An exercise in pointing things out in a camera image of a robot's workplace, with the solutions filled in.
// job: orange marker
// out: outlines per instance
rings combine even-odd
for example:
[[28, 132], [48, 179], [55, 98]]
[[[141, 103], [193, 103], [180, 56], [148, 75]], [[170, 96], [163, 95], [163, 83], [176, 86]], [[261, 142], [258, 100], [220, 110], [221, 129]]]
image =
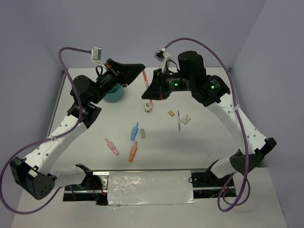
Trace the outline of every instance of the orange marker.
[[129, 162], [133, 162], [136, 151], [137, 151], [137, 141], [133, 142], [133, 147], [131, 149], [130, 156], [129, 156]]

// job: white table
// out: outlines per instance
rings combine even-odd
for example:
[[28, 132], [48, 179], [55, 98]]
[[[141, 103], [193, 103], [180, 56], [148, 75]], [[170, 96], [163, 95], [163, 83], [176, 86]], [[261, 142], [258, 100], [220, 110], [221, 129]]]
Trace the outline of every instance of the white table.
[[[149, 81], [153, 70], [146, 69]], [[96, 78], [93, 68], [75, 68], [69, 72], [72, 77], [84, 74], [93, 80]], [[207, 73], [221, 76], [228, 84], [221, 68], [207, 68]], [[65, 80], [52, 129], [60, 124], [73, 103], [70, 88]], [[172, 93], [167, 100], [155, 102], [151, 113], [145, 113], [141, 99], [144, 91], [140, 75], [126, 88], [122, 100], [114, 104], [102, 101], [99, 105], [103, 110], [96, 122], [66, 150], [54, 168], [77, 163], [93, 170], [207, 168], [216, 159], [237, 151], [233, 138], [221, 122], [189, 92]], [[177, 117], [167, 113], [173, 110], [177, 114], [177, 109], [181, 117], [185, 114], [191, 117], [187, 125], [181, 124], [180, 133]], [[130, 134], [136, 122], [145, 129], [147, 138], [137, 136], [137, 155], [134, 162], [129, 163]], [[107, 148], [105, 138], [113, 141], [120, 156]], [[241, 175], [234, 177], [237, 190], [241, 180]], [[61, 190], [40, 212], [16, 215], [12, 227], [287, 227], [267, 169], [253, 170], [249, 180], [252, 185], [250, 199], [228, 213], [218, 210], [216, 199], [200, 199], [184, 205], [95, 206], [93, 202], [62, 202]], [[35, 209], [44, 201], [36, 201], [23, 192], [18, 209]]]

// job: white wall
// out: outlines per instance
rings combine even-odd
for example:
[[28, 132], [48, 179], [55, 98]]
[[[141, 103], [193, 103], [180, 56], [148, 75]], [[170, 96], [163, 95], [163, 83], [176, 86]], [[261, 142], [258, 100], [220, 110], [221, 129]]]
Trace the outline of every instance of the white wall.
[[[159, 67], [156, 50], [180, 37], [206, 43], [232, 66], [265, 0], [21, 0], [54, 56], [62, 46], [103, 47], [103, 59]], [[202, 53], [206, 66], [219, 66], [197, 44], [174, 44]], [[69, 67], [95, 66], [82, 55], [65, 55]]]
[[[19, 0], [1, 2], [0, 31], [2, 169], [15, 151], [46, 136], [62, 73]], [[17, 208], [21, 187], [14, 183], [10, 168], [3, 192]], [[0, 227], [10, 227], [14, 214], [1, 203], [0, 211]]]
[[232, 67], [242, 108], [277, 141], [266, 166], [290, 228], [304, 226], [303, 9], [303, 0], [267, 0]]

